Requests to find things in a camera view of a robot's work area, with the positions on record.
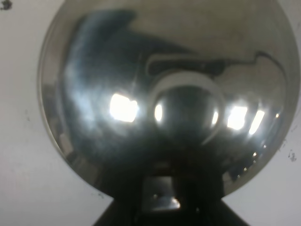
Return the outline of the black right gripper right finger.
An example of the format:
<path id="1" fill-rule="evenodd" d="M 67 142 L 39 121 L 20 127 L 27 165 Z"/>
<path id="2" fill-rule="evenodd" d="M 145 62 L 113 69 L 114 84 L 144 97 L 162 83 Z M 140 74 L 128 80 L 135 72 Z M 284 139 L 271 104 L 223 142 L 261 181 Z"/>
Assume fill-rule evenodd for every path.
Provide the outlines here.
<path id="1" fill-rule="evenodd" d="M 187 207 L 174 216 L 175 226 L 248 225 L 222 201 L 225 196 L 222 174 L 206 165 L 174 165 L 174 173 L 184 186 Z"/>

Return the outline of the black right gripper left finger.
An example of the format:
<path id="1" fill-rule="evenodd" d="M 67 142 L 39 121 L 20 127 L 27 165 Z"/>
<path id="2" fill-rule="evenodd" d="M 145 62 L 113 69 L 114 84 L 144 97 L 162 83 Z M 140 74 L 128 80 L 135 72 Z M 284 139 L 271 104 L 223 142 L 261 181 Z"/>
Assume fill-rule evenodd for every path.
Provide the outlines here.
<path id="1" fill-rule="evenodd" d="M 169 226 L 174 214 L 174 171 L 160 167 L 143 178 L 129 201 L 113 201 L 95 226 Z"/>

